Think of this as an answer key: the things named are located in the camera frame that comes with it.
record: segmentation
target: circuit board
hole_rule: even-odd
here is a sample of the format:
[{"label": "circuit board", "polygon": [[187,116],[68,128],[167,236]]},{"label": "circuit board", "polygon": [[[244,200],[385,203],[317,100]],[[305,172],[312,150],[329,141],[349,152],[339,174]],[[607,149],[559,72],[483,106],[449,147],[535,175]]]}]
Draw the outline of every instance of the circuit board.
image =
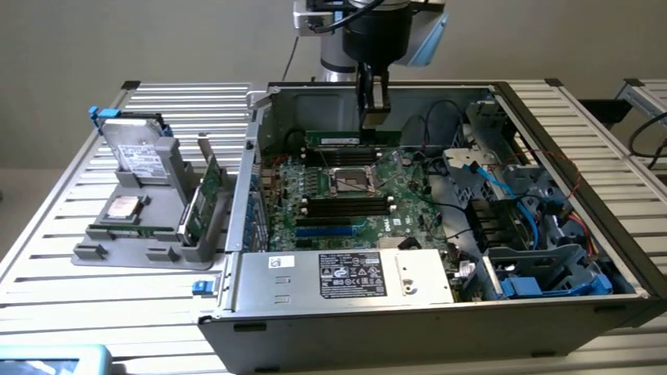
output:
[{"label": "circuit board", "polygon": [[[269,251],[396,248],[408,237],[423,248],[444,248],[443,230],[433,224],[437,208],[420,201],[407,187],[416,168],[408,160],[412,161],[412,153],[393,149],[381,153],[371,166],[305,166],[299,158],[273,166],[263,180],[269,207]],[[344,230],[309,236],[319,232],[317,226],[303,229],[297,225],[304,217],[304,197],[311,202],[391,197],[392,209],[385,215],[348,216]]]},{"label": "circuit board", "polygon": [[217,166],[216,157],[212,155],[208,161],[207,171],[203,175],[201,185],[199,185],[195,191],[193,201],[187,209],[185,225],[189,237],[195,241],[199,241],[199,238],[207,233],[212,214],[216,209],[220,186],[220,167]]}]

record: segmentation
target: blue plastic part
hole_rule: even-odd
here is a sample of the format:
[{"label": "blue plastic part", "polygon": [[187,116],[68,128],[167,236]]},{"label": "blue plastic part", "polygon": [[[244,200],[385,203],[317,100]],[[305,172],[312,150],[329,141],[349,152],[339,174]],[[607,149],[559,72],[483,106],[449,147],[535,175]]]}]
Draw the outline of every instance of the blue plastic part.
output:
[{"label": "blue plastic part", "polygon": [[213,282],[209,280],[195,281],[192,295],[212,295]]},{"label": "blue plastic part", "polygon": [[121,115],[120,109],[105,108],[97,114],[100,119],[115,119]]},{"label": "blue plastic part", "polygon": [[407,63],[407,66],[427,66],[431,64],[433,55],[436,54],[437,45],[440,44],[441,37],[445,33],[448,18],[449,13],[444,12],[436,22],[436,25],[431,29],[431,33],[428,33],[424,42],[416,49],[415,55]]},{"label": "blue plastic part", "polygon": [[573,297],[580,295],[609,295],[612,293],[612,283],[605,275],[595,275],[589,283],[575,285],[571,289],[543,291],[535,277],[508,277],[500,281],[504,297],[540,298],[540,297]]},{"label": "blue plastic part", "polygon": [[297,228],[296,237],[351,237],[355,234],[352,227],[327,227],[327,228]]},{"label": "blue plastic part", "polygon": [[163,128],[163,137],[173,137],[173,130],[168,124]]},{"label": "blue plastic part", "polygon": [[101,129],[100,123],[97,121],[97,110],[99,110],[99,108],[95,105],[91,108],[88,108],[88,117],[91,118],[91,121],[93,122],[93,127],[95,127],[95,130],[97,131],[97,134],[103,135],[103,129]]}]

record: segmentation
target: blue object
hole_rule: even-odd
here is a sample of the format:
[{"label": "blue object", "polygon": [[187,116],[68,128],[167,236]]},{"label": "blue object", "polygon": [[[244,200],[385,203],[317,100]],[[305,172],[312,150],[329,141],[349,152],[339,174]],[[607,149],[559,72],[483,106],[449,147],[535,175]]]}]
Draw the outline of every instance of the blue object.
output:
[{"label": "blue object", "polygon": [[[41,361],[44,366],[36,368],[26,361]],[[108,375],[112,354],[104,345],[0,345],[0,373],[20,374],[25,365],[29,373],[56,373],[59,367],[73,368],[72,375]]]},{"label": "blue object", "polygon": [[[491,174],[488,174],[488,172],[485,170],[483,170],[481,168],[477,168],[475,170],[475,172],[479,173],[481,175],[481,177],[485,178],[488,180],[488,182],[491,182],[491,184],[493,184],[493,185],[499,186],[501,189],[504,189],[504,191],[509,195],[509,198],[512,198],[512,199],[517,198],[516,195],[513,194],[513,191],[512,191],[512,188],[509,187],[509,185],[507,185],[503,182],[497,181],[493,178],[493,176],[491,176]],[[528,223],[531,224],[531,230],[532,230],[532,250],[536,250],[537,249],[539,240],[540,240],[540,231],[537,230],[537,226],[535,225],[535,220],[532,219],[531,212],[528,211],[528,209],[523,205],[523,203],[521,202],[516,202],[516,207],[519,207],[519,211],[521,211],[523,215],[528,219]]]},{"label": "blue object", "polygon": [[121,111],[120,109],[105,108],[100,111],[97,115],[100,116],[100,119],[115,119],[121,115]]},{"label": "blue object", "polygon": [[171,130],[171,126],[168,124],[163,127],[163,137],[173,137],[173,130]]},{"label": "blue object", "polygon": [[212,295],[213,282],[211,280],[195,281],[192,295]]},{"label": "blue object", "polygon": [[500,281],[505,298],[547,298],[572,297],[580,295],[609,295],[612,293],[612,283],[603,274],[595,275],[588,283],[572,286],[571,289],[543,291],[535,277],[508,277]]},{"label": "blue object", "polygon": [[327,227],[327,228],[297,228],[296,237],[335,237],[352,236],[355,228],[352,227]]},{"label": "blue object", "polygon": [[88,108],[88,117],[91,118],[91,121],[93,122],[95,129],[97,129],[97,134],[103,135],[103,129],[101,129],[100,123],[97,121],[97,107],[95,105],[91,108]]},{"label": "blue object", "polygon": [[444,12],[440,19],[436,21],[436,25],[431,29],[424,42],[415,51],[415,55],[409,59],[407,66],[427,66],[431,64],[433,55],[436,54],[437,45],[440,44],[441,37],[445,33],[447,20],[449,18],[449,13]]}]

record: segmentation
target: metal rack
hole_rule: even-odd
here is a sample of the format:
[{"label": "metal rack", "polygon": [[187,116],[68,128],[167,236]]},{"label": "metal rack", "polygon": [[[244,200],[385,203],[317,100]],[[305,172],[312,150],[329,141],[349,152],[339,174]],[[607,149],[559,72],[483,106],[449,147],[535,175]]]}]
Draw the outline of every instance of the metal rack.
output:
[{"label": "metal rack", "polygon": [[[511,82],[564,154],[663,273],[667,273],[664,186],[579,102],[543,80]],[[220,164],[237,171],[245,139],[248,84],[141,84],[113,106],[161,112],[183,143],[183,157],[203,166],[197,133],[211,133]],[[0,345],[34,342],[105,344],[117,373],[224,373],[192,324],[193,281],[219,272],[77,267],[69,263],[112,193],[116,160],[93,134],[0,264]],[[419,373],[620,374],[667,372],[667,316],[639,329],[609,332],[564,358],[455,363],[381,370]],[[377,373],[351,370],[341,373]]]}]

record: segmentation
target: sticker on hard drive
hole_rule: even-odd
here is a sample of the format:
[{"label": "sticker on hard drive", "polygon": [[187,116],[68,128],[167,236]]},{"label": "sticker on hard drive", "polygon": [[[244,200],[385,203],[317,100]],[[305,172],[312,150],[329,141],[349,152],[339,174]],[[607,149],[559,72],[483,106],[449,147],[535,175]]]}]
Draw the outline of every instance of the sticker on hard drive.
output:
[{"label": "sticker on hard drive", "polygon": [[117,149],[121,152],[127,167],[137,177],[167,176],[153,145],[119,145]]},{"label": "sticker on hard drive", "polygon": [[320,296],[325,299],[385,297],[379,252],[320,254]]}]

